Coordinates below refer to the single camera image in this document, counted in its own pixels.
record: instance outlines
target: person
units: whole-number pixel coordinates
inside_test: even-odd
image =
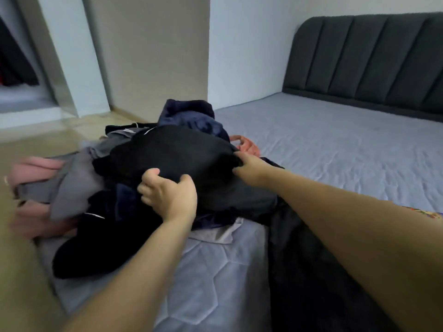
[[[443,331],[443,225],[418,212],[338,189],[237,152],[234,174],[282,197],[400,329]],[[188,175],[174,183],[143,175],[142,200],[163,218],[139,252],[65,332],[151,331],[191,230],[197,193]]]

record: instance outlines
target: hand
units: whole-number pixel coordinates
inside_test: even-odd
[[[237,151],[234,153],[243,162],[243,166],[232,169],[246,184],[255,187],[266,187],[266,179],[274,168],[257,156]]]
[[[191,176],[182,175],[177,184],[159,176],[159,169],[149,169],[142,176],[137,191],[141,200],[152,206],[163,221],[183,219],[193,221],[197,210],[197,192]]]

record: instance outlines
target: headboard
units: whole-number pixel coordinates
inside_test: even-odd
[[[443,13],[310,18],[283,92],[443,122]]]

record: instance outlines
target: wrinkled bed sheet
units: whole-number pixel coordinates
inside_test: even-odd
[[[443,212],[443,123],[278,93],[222,108],[229,134],[294,173]]]
[[[216,119],[294,173],[443,212],[442,123],[283,93],[219,109]],[[188,239],[155,331],[269,331],[266,237],[263,226],[246,221],[229,245]],[[39,254],[70,314],[114,274],[55,280],[51,261],[62,242],[44,240]]]

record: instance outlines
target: person's left arm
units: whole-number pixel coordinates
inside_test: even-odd
[[[110,284],[80,310],[64,332],[151,331],[191,230],[197,194],[191,177],[180,183],[150,169],[138,190],[163,224]]]

